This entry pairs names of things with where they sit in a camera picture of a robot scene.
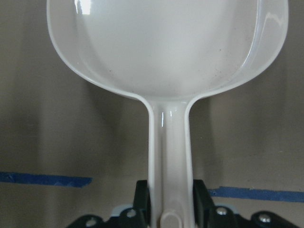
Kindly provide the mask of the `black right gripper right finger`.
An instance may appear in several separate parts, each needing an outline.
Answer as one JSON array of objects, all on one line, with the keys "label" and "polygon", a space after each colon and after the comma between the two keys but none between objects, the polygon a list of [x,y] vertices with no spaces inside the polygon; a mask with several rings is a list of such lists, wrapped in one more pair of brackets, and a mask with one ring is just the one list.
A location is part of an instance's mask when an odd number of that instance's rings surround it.
[{"label": "black right gripper right finger", "polygon": [[214,202],[203,180],[193,181],[193,203],[195,223],[199,228],[207,228],[209,210],[214,207]]}]

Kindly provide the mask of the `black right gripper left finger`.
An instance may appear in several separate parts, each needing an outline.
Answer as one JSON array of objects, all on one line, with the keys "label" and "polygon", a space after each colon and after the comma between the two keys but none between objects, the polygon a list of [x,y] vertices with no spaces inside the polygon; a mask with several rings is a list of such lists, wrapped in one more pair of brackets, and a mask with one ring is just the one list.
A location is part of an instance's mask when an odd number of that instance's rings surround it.
[{"label": "black right gripper left finger", "polygon": [[151,200],[147,180],[138,180],[135,188],[133,208],[140,211],[145,223],[145,228],[150,226]]}]

